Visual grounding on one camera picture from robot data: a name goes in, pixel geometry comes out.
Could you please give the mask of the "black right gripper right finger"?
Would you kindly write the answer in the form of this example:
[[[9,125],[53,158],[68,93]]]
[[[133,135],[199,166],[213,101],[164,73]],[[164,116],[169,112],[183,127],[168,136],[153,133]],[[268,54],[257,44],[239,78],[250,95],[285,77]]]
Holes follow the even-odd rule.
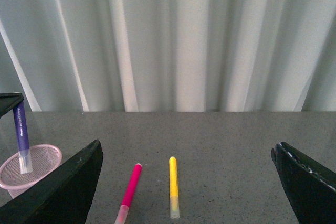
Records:
[[[299,223],[335,223],[335,172],[286,142],[271,158]]]

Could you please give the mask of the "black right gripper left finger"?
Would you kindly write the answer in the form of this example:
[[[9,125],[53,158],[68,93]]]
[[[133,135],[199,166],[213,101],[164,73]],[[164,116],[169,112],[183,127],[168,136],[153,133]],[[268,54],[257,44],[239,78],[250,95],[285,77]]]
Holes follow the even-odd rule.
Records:
[[[1,207],[1,223],[85,223],[102,169],[94,140],[33,187]]]

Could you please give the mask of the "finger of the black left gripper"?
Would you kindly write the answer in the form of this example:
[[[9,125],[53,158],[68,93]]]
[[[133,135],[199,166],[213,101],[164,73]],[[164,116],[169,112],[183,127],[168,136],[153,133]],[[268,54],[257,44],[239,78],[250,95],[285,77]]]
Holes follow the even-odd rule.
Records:
[[[8,113],[15,106],[23,102],[24,96],[21,93],[0,94],[0,117]]]

